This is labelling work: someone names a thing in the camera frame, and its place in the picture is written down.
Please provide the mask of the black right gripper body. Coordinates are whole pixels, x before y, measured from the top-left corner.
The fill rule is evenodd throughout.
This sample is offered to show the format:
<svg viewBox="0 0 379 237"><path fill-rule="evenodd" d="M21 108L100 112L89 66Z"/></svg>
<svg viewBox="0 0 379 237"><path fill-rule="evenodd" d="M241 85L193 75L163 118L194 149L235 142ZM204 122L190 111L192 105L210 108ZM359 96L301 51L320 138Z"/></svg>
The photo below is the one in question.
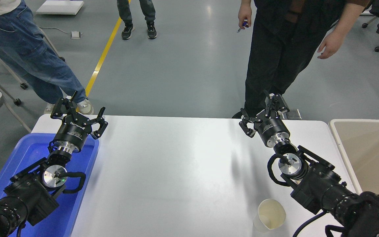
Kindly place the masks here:
<svg viewBox="0 0 379 237"><path fill-rule="evenodd" d="M257 132L266 146L290 143L290 132L280 118L263 121L258 126Z"/></svg>

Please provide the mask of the person's left hand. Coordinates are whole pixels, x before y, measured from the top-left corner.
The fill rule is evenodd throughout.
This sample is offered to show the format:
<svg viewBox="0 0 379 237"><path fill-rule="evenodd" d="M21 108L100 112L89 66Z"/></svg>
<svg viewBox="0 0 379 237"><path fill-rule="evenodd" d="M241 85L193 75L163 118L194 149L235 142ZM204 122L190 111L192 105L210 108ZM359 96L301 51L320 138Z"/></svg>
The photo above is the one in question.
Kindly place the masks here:
<svg viewBox="0 0 379 237"><path fill-rule="evenodd" d="M331 32L323 39L321 45L319 46L317 52L320 53L320 55L317 58L324 60L333 56L340 49L345 38L346 32L337 30Z"/></svg>

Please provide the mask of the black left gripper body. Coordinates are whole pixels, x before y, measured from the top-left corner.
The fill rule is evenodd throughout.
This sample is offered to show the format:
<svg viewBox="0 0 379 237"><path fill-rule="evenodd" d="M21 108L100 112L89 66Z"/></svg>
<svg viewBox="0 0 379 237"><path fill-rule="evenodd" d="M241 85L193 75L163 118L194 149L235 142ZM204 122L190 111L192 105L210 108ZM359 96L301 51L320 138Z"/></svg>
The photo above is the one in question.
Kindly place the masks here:
<svg viewBox="0 0 379 237"><path fill-rule="evenodd" d="M55 147L65 147L67 152L80 152L92 131L90 119L84 115L66 115L53 139Z"/></svg>

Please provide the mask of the person's right hand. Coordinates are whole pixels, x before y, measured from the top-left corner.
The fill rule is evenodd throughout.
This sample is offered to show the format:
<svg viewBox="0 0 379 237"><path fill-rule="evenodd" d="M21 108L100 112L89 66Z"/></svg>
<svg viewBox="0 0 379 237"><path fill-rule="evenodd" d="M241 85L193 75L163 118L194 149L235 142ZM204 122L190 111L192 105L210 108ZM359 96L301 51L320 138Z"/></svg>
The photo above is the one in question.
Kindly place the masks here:
<svg viewBox="0 0 379 237"><path fill-rule="evenodd" d="M251 27L252 24L252 9L251 3L241 3L239 12L238 12L238 26L240 32L243 29Z"/></svg>

